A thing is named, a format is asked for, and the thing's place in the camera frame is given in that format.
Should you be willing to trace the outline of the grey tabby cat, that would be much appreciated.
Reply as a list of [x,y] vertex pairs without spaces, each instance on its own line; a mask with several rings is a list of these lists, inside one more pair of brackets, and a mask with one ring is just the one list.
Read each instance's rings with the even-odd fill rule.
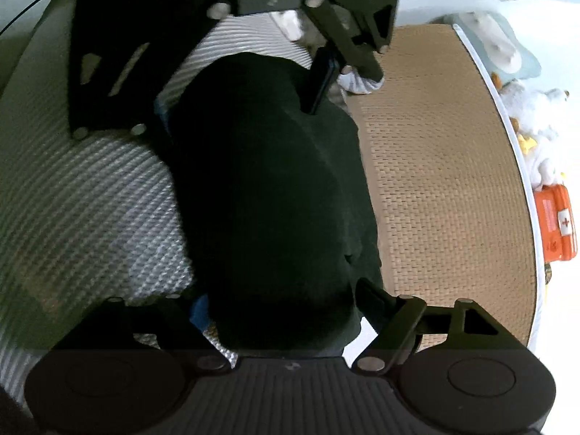
[[[326,45],[326,39],[304,11],[272,12],[270,16],[282,34],[291,42],[304,48],[311,59],[315,58],[319,48]],[[356,82],[357,76],[358,73],[355,68],[346,68],[326,93],[327,98],[347,114],[350,113],[346,101],[347,88],[350,87],[350,83]]]

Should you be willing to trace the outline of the orange first aid box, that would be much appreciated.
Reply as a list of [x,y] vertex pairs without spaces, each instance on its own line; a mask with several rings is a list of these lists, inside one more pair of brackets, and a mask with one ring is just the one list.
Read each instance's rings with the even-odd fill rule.
[[568,189],[564,185],[534,192],[539,217],[544,262],[569,261],[578,252],[578,242]]

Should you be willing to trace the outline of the woven tan upright mattress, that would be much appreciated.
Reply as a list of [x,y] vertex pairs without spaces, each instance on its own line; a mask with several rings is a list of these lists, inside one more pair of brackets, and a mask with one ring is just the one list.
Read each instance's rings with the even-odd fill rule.
[[456,29],[400,26],[384,86],[354,95],[384,287],[478,302],[530,344],[544,289],[529,194],[493,85]]

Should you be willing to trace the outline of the black grey folded garment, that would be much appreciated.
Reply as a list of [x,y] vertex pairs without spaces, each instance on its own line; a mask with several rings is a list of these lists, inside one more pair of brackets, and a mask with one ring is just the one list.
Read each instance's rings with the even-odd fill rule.
[[380,90],[384,85],[384,78],[381,78],[377,82],[376,80],[364,78],[356,70],[353,70],[348,74],[341,74],[337,79],[337,83],[346,92],[356,95],[366,95]]

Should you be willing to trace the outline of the teal cloud-shaped pillow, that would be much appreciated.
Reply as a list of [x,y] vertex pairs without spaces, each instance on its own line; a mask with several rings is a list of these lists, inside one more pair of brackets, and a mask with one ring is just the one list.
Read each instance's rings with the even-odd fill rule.
[[507,19],[494,12],[465,12],[442,18],[458,26],[476,50],[486,70],[503,83],[533,79],[541,75],[538,59],[516,37]]

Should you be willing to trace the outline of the black printed sweatshirt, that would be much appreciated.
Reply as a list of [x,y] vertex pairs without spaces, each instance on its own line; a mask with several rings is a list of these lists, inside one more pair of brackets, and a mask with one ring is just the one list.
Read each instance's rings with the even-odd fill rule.
[[167,115],[167,156],[195,279],[221,344],[338,356],[359,334],[358,280],[381,285],[358,128],[309,73],[242,52],[203,68]]

